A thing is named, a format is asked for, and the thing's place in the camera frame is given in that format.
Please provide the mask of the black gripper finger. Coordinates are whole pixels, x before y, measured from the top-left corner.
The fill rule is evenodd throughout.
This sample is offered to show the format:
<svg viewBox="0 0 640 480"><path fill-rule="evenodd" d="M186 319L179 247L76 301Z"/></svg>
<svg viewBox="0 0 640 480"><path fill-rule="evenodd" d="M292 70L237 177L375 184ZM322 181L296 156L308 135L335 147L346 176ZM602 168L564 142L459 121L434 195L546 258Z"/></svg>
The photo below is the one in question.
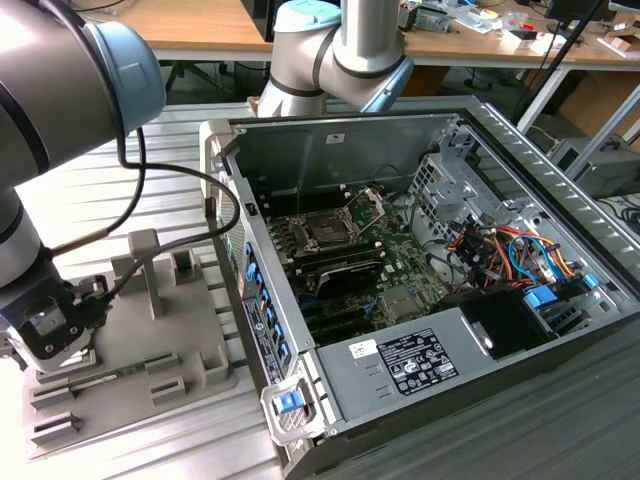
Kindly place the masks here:
<svg viewBox="0 0 640 480"><path fill-rule="evenodd" d="M21 358L9 340L5 337L0 339L0 355L2 359L13 360L18 365L20 371L25 371L27 369L26 362Z"/></svg>

